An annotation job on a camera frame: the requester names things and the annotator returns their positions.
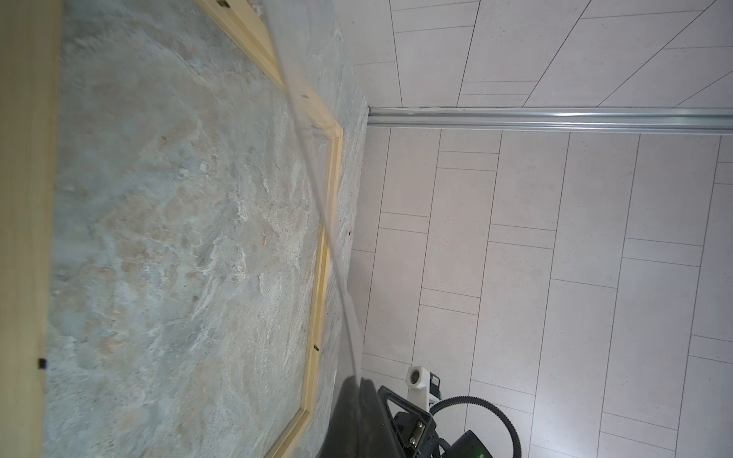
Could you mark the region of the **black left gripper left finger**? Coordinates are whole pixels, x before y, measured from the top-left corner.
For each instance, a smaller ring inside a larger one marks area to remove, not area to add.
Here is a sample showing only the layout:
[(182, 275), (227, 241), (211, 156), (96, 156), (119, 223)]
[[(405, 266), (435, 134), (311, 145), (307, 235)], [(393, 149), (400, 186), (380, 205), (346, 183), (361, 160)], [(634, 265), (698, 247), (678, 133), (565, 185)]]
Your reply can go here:
[(353, 458), (359, 452), (359, 385), (347, 377), (341, 387), (318, 457)]

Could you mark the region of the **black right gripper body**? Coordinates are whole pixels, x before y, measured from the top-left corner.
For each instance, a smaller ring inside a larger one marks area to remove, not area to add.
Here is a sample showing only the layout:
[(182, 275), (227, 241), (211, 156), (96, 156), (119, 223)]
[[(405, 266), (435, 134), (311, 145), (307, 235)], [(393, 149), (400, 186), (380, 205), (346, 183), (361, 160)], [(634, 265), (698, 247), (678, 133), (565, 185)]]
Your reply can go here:
[(406, 457), (492, 457), (472, 431), (465, 432), (450, 445), (438, 436), (433, 418), (414, 412), (397, 412), (394, 416), (394, 431)]

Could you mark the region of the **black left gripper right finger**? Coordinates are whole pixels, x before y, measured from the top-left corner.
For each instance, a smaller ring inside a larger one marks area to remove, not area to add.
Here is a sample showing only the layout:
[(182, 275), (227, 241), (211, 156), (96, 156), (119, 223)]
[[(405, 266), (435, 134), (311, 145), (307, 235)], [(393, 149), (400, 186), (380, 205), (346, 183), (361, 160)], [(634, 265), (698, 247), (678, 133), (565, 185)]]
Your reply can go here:
[(391, 425), (387, 398), (376, 389), (372, 380), (362, 379), (359, 389), (359, 456), (403, 457), (404, 453)]

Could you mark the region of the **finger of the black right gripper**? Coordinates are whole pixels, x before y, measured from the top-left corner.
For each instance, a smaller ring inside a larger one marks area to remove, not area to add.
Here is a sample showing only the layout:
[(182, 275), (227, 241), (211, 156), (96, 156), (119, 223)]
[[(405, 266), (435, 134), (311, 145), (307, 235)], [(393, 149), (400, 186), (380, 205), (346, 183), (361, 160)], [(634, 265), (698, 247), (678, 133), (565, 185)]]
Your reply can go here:
[(433, 457), (438, 447), (433, 416), (388, 387), (380, 387), (377, 396), (387, 410), (389, 431), (396, 440), (398, 456)]

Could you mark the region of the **clear acrylic sheet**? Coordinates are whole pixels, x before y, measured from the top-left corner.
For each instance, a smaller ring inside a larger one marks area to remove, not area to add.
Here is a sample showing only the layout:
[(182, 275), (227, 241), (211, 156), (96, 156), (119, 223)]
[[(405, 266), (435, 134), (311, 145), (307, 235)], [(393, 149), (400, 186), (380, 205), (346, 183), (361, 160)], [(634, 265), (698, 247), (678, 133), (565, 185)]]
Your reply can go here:
[(347, 83), (346, 51), (330, 1), (265, 1), (263, 20), (272, 39), (299, 148), (324, 230), (330, 268), (328, 278), (341, 307), (349, 356), (338, 369), (341, 381), (362, 380), (360, 326), (347, 292), (347, 266), (339, 223), (339, 191), (346, 140), (346, 121), (339, 98), (354, 95)]

